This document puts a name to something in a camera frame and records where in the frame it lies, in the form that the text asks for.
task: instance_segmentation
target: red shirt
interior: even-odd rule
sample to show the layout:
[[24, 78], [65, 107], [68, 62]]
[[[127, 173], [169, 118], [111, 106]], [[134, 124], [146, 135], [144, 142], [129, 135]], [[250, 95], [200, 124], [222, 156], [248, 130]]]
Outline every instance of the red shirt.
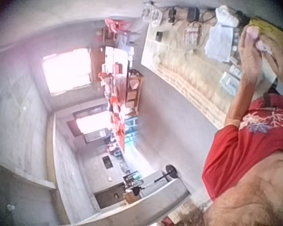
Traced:
[[283, 150], [283, 96], [269, 96], [273, 107], [264, 108], [261, 97], [251, 103], [239, 128], [228, 125], [215, 134], [202, 174], [212, 201], [255, 164]]

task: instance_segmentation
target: bright window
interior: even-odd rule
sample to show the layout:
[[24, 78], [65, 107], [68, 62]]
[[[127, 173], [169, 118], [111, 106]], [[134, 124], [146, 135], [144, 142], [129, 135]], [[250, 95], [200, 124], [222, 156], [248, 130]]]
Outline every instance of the bright window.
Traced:
[[43, 57], [43, 69], [53, 96], [90, 84], [91, 60], [85, 48]]
[[110, 112], [104, 111], [98, 114], [77, 119], [76, 123], [83, 134], [88, 134], [100, 129], [109, 128], [111, 125], [110, 117]]

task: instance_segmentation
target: man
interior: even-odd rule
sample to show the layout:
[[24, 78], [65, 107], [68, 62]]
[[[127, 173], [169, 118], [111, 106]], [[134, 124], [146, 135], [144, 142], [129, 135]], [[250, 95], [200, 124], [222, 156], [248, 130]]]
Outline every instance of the man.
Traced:
[[[276, 53], [267, 60], [277, 61], [281, 46], [266, 36], [260, 39]], [[202, 180], [213, 204], [205, 213], [195, 209], [179, 226], [283, 225], [283, 96], [265, 94], [251, 101], [261, 73], [257, 40], [254, 27], [243, 30], [239, 90], [204, 166]]]

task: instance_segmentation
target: pink chair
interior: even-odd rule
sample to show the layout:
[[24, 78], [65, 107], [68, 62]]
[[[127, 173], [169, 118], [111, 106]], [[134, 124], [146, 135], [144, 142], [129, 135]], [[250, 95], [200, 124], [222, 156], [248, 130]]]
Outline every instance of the pink chair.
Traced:
[[109, 32], [113, 33], [119, 33], [119, 32], [125, 32], [129, 33], [129, 30], [122, 29], [122, 27], [126, 24], [128, 24], [128, 21], [118, 21], [118, 20], [112, 20], [109, 18], [105, 19], [105, 23], [108, 26]]

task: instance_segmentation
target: hairy arm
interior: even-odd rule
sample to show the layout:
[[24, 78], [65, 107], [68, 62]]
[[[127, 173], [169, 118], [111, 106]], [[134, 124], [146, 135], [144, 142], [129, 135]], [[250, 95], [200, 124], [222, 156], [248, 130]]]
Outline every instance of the hairy arm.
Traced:
[[256, 83], [261, 73], [261, 53], [255, 48], [258, 30], [245, 27], [240, 38], [240, 56], [243, 76], [238, 92], [234, 97], [225, 119], [225, 126], [239, 127], [240, 122], [250, 107], [255, 93]]
[[250, 107], [251, 100], [255, 93], [258, 76], [256, 79], [248, 79], [249, 75], [244, 74], [240, 81], [237, 95], [234, 97], [225, 118], [225, 126], [234, 125], [239, 127], [243, 116]]

